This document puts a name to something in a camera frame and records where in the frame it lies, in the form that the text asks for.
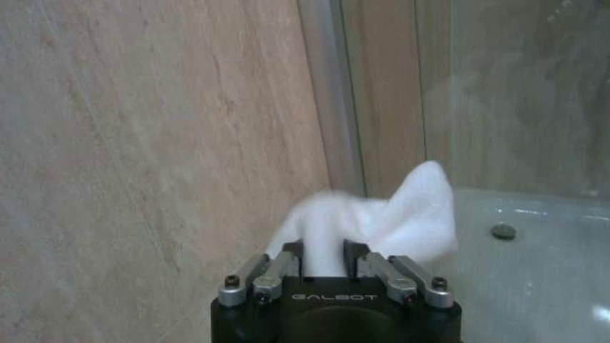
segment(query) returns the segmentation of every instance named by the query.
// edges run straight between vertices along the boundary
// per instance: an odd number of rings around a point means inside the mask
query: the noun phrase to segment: glass panel
[[[341,8],[367,189],[424,159],[455,189],[464,342],[607,342],[610,1]]]

